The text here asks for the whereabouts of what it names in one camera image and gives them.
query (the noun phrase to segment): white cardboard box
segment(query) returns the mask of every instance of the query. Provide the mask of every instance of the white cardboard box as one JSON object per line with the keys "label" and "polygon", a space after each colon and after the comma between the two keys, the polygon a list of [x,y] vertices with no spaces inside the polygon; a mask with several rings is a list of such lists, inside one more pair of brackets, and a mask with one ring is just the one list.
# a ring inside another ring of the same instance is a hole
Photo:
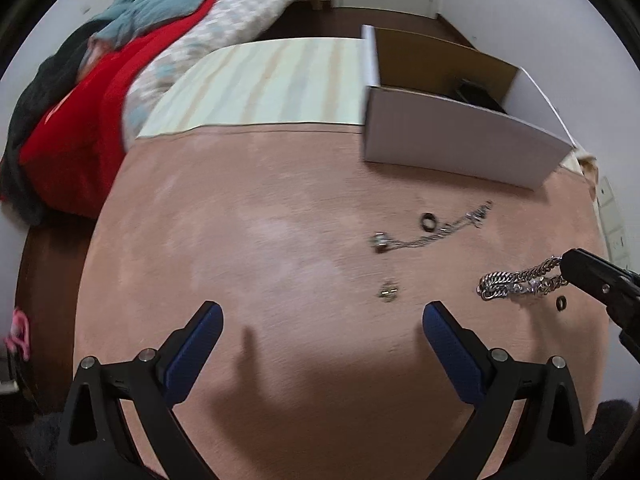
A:
{"label": "white cardboard box", "polygon": [[[562,120],[523,69],[430,36],[363,26],[364,159],[538,188],[571,152]],[[482,85],[507,114],[446,97]]]}

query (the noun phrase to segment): pink cloth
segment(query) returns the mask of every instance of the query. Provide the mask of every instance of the pink cloth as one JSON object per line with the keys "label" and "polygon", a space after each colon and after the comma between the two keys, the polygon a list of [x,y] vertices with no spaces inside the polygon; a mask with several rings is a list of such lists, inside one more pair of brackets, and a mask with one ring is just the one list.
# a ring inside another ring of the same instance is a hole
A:
{"label": "pink cloth", "polygon": [[23,361],[28,361],[31,358],[29,319],[18,308],[14,310],[11,331],[4,338],[4,344],[12,354],[20,352]]}
{"label": "pink cloth", "polygon": [[104,40],[89,38],[87,50],[88,56],[84,65],[78,70],[77,82],[81,82],[104,56],[113,52],[113,46]]}
{"label": "pink cloth", "polygon": [[[603,306],[570,286],[520,304],[476,294],[493,270],[573,247],[602,254],[585,180],[557,170],[532,192],[365,164],[358,132],[274,124],[138,140],[84,266],[76,362],[130,360],[217,301],[224,332],[175,413],[220,478],[424,479],[472,412],[420,327],[424,305],[441,300],[489,348],[532,362],[564,356],[589,428],[606,358]],[[482,229],[387,254],[367,243],[380,230],[418,237],[421,213],[447,221],[486,200],[494,208]],[[391,278],[399,297],[384,303],[377,293]],[[132,432],[155,464],[138,424]]]}

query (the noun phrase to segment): metal chain bracelet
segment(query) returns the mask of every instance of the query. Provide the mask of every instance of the metal chain bracelet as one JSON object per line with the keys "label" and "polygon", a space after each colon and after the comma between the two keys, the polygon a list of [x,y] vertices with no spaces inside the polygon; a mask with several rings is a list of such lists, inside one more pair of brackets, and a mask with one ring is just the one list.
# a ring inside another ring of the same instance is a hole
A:
{"label": "metal chain bracelet", "polygon": [[397,240],[389,236],[387,233],[382,232],[373,235],[369,241],[377,253],[386,253],[387,251],[392,251],[394,249],[426,247],[437,240],[442,240],[443,238],[457,233],[460,229],[468,225],[482,227],[482,222],[486,218],[486,213],[491,209],[492,205],[493,203],[490,200],[487,200],[486,203],[482,204],[478,209],[466,213],[455,222],[447,223],[439,227],[434,234],[421,236],[417,240],[411,242]]}
{"label": "metal chain bracelet", "polygon": [[561,256],[547,258],[540,265],[520,272],[491,272],[480,278],[476,292],[485,301],[506,298],[510,294],[545,296],[568,285],[562,274],[546,274],[560,265]]}

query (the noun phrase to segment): dark blanket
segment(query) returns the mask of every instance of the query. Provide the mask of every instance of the dark blanket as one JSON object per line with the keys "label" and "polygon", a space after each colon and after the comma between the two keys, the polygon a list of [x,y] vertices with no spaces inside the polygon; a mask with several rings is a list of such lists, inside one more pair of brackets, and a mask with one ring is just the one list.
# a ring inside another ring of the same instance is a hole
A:
{"label": "dark blanket", "polygon": [[76,86],[78,67],[89,37],[110,20],[90,21],[73,32],[58,51],[42,62],[33,81],[24,89],[9,122],[6,147],[0,164],[0,193],[29,225],[38,225],[47,206],[33,190],[18,164],[20,149],[42,115]]}

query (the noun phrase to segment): screw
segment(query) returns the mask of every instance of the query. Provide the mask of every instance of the screw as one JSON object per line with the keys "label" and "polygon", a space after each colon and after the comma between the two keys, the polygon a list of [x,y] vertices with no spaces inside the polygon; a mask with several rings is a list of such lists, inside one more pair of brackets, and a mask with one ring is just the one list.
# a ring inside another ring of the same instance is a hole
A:
{"label": "screw", "polygon": [[555,355],[551,358],[551,364],[556,368],[564,368],[566,366],[566,361],[559,355]]}
{"label": "screw", "polygon": [[395,300],[398,297],[398,286],[394,282],[385,282],[380,288],[378,297],[382,298],[385,303]]}
{"label": "screw", "polygon": [[84,359],[82,359],[82,361],[80,361],[80,367],[84,368],[85,370],[88,370],[93,365],[95,365],[95,357],[85,357]]}
{"label": "screw", "polygon": [[506,350],[502,348],[494,348],[491,350],[491,359],[494,361],[498,361],[499,363],[505,362],[509,358],[509,354],[507,354]]}
{"label": "screw", "polygon": [[153,348],[145,348],[138,354],[138,359],[140,359],[143,363],[151,361],[151,359],[153,359],[154,357],[156,357],[156,351]]}

